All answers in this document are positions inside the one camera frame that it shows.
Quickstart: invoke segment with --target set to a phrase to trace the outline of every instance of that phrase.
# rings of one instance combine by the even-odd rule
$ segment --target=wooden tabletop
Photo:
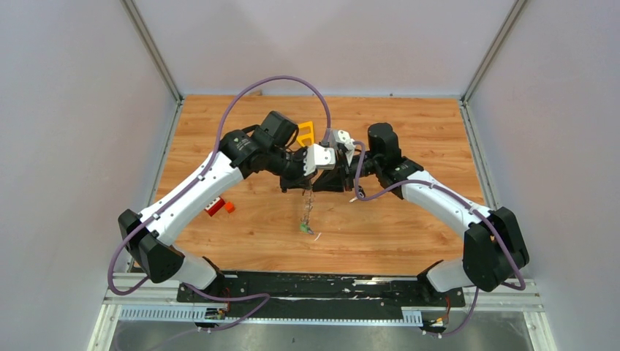
[[[232,97],[186,99],[159,184],[163,197],[204,161],[213,149],[216,128]],[[332,127],[367,143],[368,127],[389,122],[403,155],[424,166],[438,181],[483,203],[464,125],[454,99],[327,98]],[[277,110],[298,123],[313,121],[315,135],[325,131],[325,113],[316,97],[244,97],[232,110],[224,132],[260,124]],[[363,178],[367,195],[381,187]],[[310,227],[300,232],[304,211],[301,190],[282,194],[269,172],[249,176],[222,197],[236,211],[214,217],[201,213],[177,244],[206,256],[222,269],[314,273],[416,274],[441,259],[462,254],[463,243],[446,225],[422,208],[386,194],[349,203],[348,193],[314,195]]]

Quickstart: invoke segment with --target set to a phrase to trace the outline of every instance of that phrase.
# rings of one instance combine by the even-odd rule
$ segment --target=black mounting plate
[[[429,295],[414,276],[224,271],[231,297],[268,293],[272,299],[253,317],[301,319],[399,320],[403,306],[465,306],[462,289]],[[234,303],[228,317],[242,317],[261,298]],[[178,302],[210,302],[183,285]]]

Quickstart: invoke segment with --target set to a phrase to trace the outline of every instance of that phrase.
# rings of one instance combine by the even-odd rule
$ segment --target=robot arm
[[[217,267],[206,257],[175,247],[174,242],[209,203],[252,173],[268,170],[281,177],[281,184],[295,182],[309,187],[317,170],[333,168],[335,155],[331,148],[314,144],[296,152],[285,149],[296,128],[294,122],[272,111],[260,126],[233,130],[222,138],[220,151],[207,173],[204,169],[212,153],[160,201],[138,214],[128,209],[120,215],[123,239],[145,224],[126,248],[152,282],[173,279],[201,290],[211,284],[218,275]]]
[[[422,166],[401,155],[398,136],[391,125],[379,123],[368,128],[370,148],[363,158],[354,155],[353,140],[341,130],[332,131],[329,145],[314,144],[289,151],[286,144],[296,129],[294,122],[272,111],[259,126],[228,132],[207,173],[203,171],[211,155],[157,203],[139,214],[126,210],[120,215],[118,223],[123,238],[145,223],[129,241],[127,250],[151,281],[174,279],[201,290],[209,287],[219,274],[217,267],[206,257],[201,259],[176,248],[174,242],[182,229],[213,199],[252,173],[267,170],[279,176],[283,192],[294,188],[345,192],[353,190],[355,170],[360,162],[360,176],[374,174],[384,188],[407,179],[430,184],[405,184],[394,187],[391,192],[431,212],[464,240],[462,258],[439,261],[418,276],[432,290],[443,293],[475,285],[492,291],[513,274],[490,230],[473,210],[493,223],[518,268],[528,263],[529,256],[514,214],[506,208],[492,211],[460,195],[454,195],[456,200],[439,191],[447,187]],[[311,184],[318,170],[323,170],[322,174]],[[186,191],[188,184],[193,186]]]
[[[439,261],[418,275],[418,279],[428,282],[432,290],[443,293],[474,285],[489,292],[513,275],[513,268],[499,242],[479,216],[484,216],[493,225],[518,269],[529,262],[512,211],[504,207],[492,211],[439,183],[421,165],[401,155],[398,136],[387,123],[373,124],[368,128],[368,144],[370,149],[364,154],[364,160],[357,161],[363,162],[361,175],[375,174],[383,188],[412,181],[393,187],[391,192],[431,212],[464,241],[462,258]]]

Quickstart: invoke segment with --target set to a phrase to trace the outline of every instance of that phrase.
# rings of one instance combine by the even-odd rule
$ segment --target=gray wall
[[[84,350],[174,104],[119,1],[0,3],[0,344]]]
[[[471,103],[560,350],[620,333],[620,3],[531,0]]]
[[[137,0],[186,94],[280,74],[324,94],[462,93],[513,0]],[[268,93],[309,94],[278,82]]]

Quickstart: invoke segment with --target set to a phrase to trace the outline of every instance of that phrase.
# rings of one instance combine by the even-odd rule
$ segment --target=cable
[[[261,307],[263,307],[267,301],[269,301],[269,299],[271,298],[269,296],[269,294],[267,293],[260,293],[260,294],[254,294],[254,295],[247,295],[247,296],[243,296],[240,298],[219,298],[217,296],[211,296],[211,295],[207,295],[204,292],[200,291],[198,288],[191,286],[189,284],[186,284],[187,287],[189,287],[189,289],[191,289],[194,293],[198,294],[201,298],[207,298],[209,300],[213,300],[213,301],[221,301],[221,302],[239,302],[239,301],[247,301],[247,300],[254,300],[255,298],[264,298],[264,300],[262,300],[258,306],[254,307],[250,312],[248,312],[246,315],[244,315],[243,317],[240,317],[239,319],[237,319],[235,322],[226,324],[226,325],[222,325],[220,327],[215,327],[215,328],[203,328],[204,331],[207,332],[211,332],[211,331],[225,331],[226,329],[232,328],[235,325],[243,322],[244,320],[247,320],[248,318],[250,318],[254,313],[256,313],[256,311],[258,311]]]
[[[361,141],[354,141],[353,144],[358,145],[358,146],[360,146],[362,148],[362,151],[360,152],[360,159],[364,159],[364,155],[366,154],[366,145],[364,143],[362,143]],[[382,191],[377,192],[375,195],[371,195],[371,196],[368,196],[368,197],[360,196],[359,189],[360,189],[360,174],[361,174],[361,171],[362,171],[362,165],[363,165],[363,163],[359,162],[358,163],[358,168],[355,170],[355,196],[360,201],[374,200],[374,199],[378,198],[379,196],[389,192],[390,190],[395,189],[395,188],[397,188],[399,186],[403,186],[405,184],[421,184],[421,185],[425,185],[425,186],[432,186],[433,189],[437,189],[440,192],[443,192],[444,194],[446,194],[446,195],[450,196],[451,198],[453,198],[454,200],[456,200],[466,210],[468,210],[468,211],[472,210],[472,205],[470,205],[467,201],[463,200],[460,196],[458,196],[455,192],[449,190],[448,188],[445,188],[445,187],[440,186],[440,185],[432,184],[431,182],[428,182],[428,181],[419,181],[417,179],[407,179],[407,180],[404,180],[404,181],[399,181],[397,183],[394,183],[394,184],[388,186],[387,188],[383,189]],[[502,237],[497,232],[497,229],[495,229],[495,227],[491,224],[491,222],[485,216],[483,216],[478,210],[473,209],[472,213],[476,217],[478,217],[488,227],[488,229],[491,231],[491,234],[493,234],[495,240],[499,244],[499,247],[502,249],[502,252],[506,256],[506,259],[508,260],[508,263],[510,264],[510,267],[512,268],[513,273],[515,274],[515,276],[517,277],[517,279],[519,281],[519,285],[514,285],[514,284],[510,284],[510,283],[502,283],[502,285],[504,285],[506,287],[510,287],[512,289],[515,289],[515,290],[525,290],[525,288],[526,288],[525,279],[523,278],[523,275],[519,271],[519,268],[517,267],[517,264],[515,263],[513,257],[508,252],[508,248],[506,247],[506,244],[504,243],[504,240],[502,239]],[[463,323],[461,323],[461,325],[459,325],[458,328],[456,328],[454,331],[451,331],[451,332],[448,332],[448,333],[443,333],[443,336],[450,336],[450,335],[453,335],[454,333],[457,333],[458,331],[460,331],[465,326],[465,324],[467,324],[469,322],[469,320],[472,317],[472,313],[474,312],[474,307],[476,306],[476,300],[478,298],[479,290],[480,289],[476,288],[476,293],[475,293],[475,296],[474,296],[474,300],[472,302],[472,307],[469,309],[469,313],[467,314],[467,317],[465,317],[465,320],[463,321]]]
[[[225,298],[230,298],[230,289],[229,288],[224,288],[224,292],[226,293]],[[228,305],[226,306],[226,312],[230,313],[230,301],[228,301]]]
[[[299,127],[296,127],[295,134],[292,136],[291,141],[284,148],[290,148],[291,145],[297,140],[298,135],[299,135]]]
[[[450,320],[450,297],[446,295],[445,300],[446,300],[446,313],[443,316],[437,318],[435,322],[438,320],[446,320],[446,324],[447,324],[448,321]]]
[[[471,320],[472,316],[474,315],[474,309],[476,307],[476,302],[478,301],[478,293],[480,292],[479,288],[476,288],[476,292],[474,293],[474,300],[472,301],[472,305],[469,307],[469,312],[467,312],[467,316],[465,316],[465,319],[463,320],[463,322],[456,327],[453,331],[448,331],[447,333],[432,333],[432,332],[428,332],[428,334],[431,334],[432,336],[436,336],[438,338],[442,338],[443,336],[452,336],[456,333],[458,333],[459,331],[462,331],[463,328],[465,328],[465,325],[467,325],[467,323],[469,323],[469,321]]]
[[[213,152],[211,153],[211,157],[209,158],[209,161],[207,162],[207,165],[200,172],[201,176],[204,176],[209,170],[211,170],[211,166],[215,162],[215,158],[216,158],[216,155],[217,155],[217,152],[218,152],[218,148],[219,148],[219,141],[222,138],[222,130],[224,129],[224,122],[226,121],[226,117],[228,117],[228,114],[230,113],[232,108],[235,106],[235,104],[239,101],[239,99],[241,99],[241,97],[243,95],[245,95],[246,93],[248,93],[252,89],[254,89],[254,88],[258,87],[258,86],[261,86],[262,84],[274,81],[274,80],[293,80],[295,82],[298,82],[298,83],[301,83],[301,84],[305,85],[306,87],[308,87],[310,90],[312,90],[312,92],[314,92],[317,95],[317,97],[321,101],[321,104],[323,105],[323,108],[325,109],[325,117],[327,119],[327,127],[325,128],[325,136],[323,137],[323,141],[327,141],[328,140],[329,133],[330,133],[330,128],[331,128],[331,114],[330,114],[330,111],[329,111],[328,104],[325,101],[325,98],[323,97],[323,95],[312,84],[308,83],[307,81],[305,81],[305,80],[303,80],[301,78],[293,77],[293,76],[290,76],[290,75],[276,75],[276,76],[273,76],[273,77],[265,78],[263,80],[257,81],[256,83],[254,83],[254,84],[248,86],[247,88],[245,88],[244,90],[242,90],[239,94],[237,94],[235,96],[234,99],[232,99],[232,101],[230,102],[228,107],[226,107],[226,110],[224,111],[224,114],[222,115],[222,119],[220,120],[219,125],[217,127],[217,132],[216,132],[216,137],[215,137],[215,145],[213,146]],[[183,195],[185,195],[194,185],[196,185],[198,183],[198,181],[199,181],[198,178],[192,179],[192,181],[190,181],[189,184],[187,184],[187,186],[185,186],[178,194],[176,194],[169,201],[167,201],[165,204],[163,204],[162,207],[159,208],[159,210],[155,211],[155,214],[161,215],[170,206],[172,206],[178,199],[183,197]],[[122,295],[131,294],[137,288],[142,286],[148,280],[148,277],[145,277],[144,279],[139,281],[134,287],[131,287],[128,290],[123,291],[123,290],[119,290],[114,285],[114,278],[113,277],[114,277],[114,265],[116,264],[116,261],[118,260],[118,256],[120,256],[121,252],[123,251],[123,248],[134,238],[134,236],[136,236],[142,229],[144,229],[147,225],[149,225],[153,220],[154,220],[154,218],[152,216],[150,216],[144,222],[140,223],[116,247],[116,249],[114,250],[114,253],[112,253],[112,259],[110,260],[110,264],[107,267],[107,285],[108,285],[109,289],[112,290],[112,292],[115,293],[116,295],[121,295],[122,296]]]

